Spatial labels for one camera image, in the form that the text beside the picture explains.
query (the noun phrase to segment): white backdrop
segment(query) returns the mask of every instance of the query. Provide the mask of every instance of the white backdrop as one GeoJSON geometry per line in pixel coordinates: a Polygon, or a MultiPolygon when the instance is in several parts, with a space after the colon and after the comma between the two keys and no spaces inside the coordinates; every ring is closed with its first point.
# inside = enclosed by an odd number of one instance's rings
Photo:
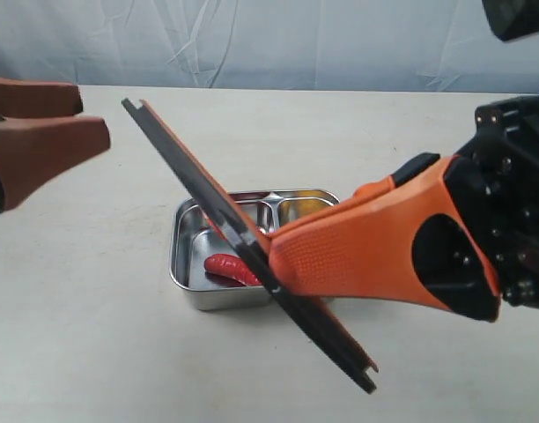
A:
{"type": "Polygon", "coordinates": [[[0,76],[79,84],[539,90],[481,0],[0,0],[0,76]]]}

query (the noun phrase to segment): stainless steel tray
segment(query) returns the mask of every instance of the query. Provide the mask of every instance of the stainless steel tray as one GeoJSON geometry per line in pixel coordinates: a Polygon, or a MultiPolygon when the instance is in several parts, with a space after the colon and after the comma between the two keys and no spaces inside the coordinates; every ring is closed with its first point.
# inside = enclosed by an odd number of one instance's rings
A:
{"type": "MultiPolygon", "coordinates": [[[[235,192],[230,196],[266,233],[323,208],[338,204],[322,189],[281,189],[235,192]]],[[[260,307],[271,302],[262,286],[233,285],[205,274],[204,260],[217,253],[234,254],[209,226],[195,200],[185,201],[175,213],[170,272],[191,305],[199,310],[260,307]]]]}

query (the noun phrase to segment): orange rubber gripper pad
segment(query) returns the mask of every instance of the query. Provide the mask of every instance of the orange rubber gripper pad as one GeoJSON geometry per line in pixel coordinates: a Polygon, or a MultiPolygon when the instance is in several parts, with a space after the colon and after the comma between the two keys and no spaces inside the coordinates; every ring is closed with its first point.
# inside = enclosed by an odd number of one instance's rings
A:
{"type": "Polygon", "coordinates": [[[377,298],[449,311],[422,285],[411,256],[418,229],[443,213],[469,237],[497,296],[494,270],[443,181],[452,159],[438,160],[397,189],[390,176],[366,184],[352,198],[284,226],[271,235],[270,268],[297,295],[377,298]]]}

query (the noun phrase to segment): divided metal tray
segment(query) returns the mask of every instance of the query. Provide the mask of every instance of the divided metal tray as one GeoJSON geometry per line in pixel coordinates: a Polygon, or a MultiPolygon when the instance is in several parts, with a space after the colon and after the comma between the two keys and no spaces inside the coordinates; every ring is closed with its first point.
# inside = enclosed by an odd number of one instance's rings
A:
{"type": "MultiPolygon", "coordinates": [[[[339,203],[323,189],[280,189],[235,192],[230,196],[266,233],[339,203]]],[[[260,307],[271,302],[262,286],[242,286],[205,273],[204,260],[217,253],[235,255],[209,226],[195,200],[175,213],[170,272],[175,284],[199,310],[260,307]]]]}

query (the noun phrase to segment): table surface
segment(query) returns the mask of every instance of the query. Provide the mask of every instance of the table surface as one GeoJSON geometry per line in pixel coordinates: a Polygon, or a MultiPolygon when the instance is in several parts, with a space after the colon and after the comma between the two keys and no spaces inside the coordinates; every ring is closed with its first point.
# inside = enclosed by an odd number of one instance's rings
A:
{"type": "Polygon", "coordinates": [[[112,150],[0,216],[0,422],[539,422],[539,311],[497,323],[336,300],[379,363],[359,390],[277,307],[204,313],[169,276],[187,192],[121,106],[146,99],[230,191],[341,199],[474,133],[462,93],[82,87],[112,150]]]}

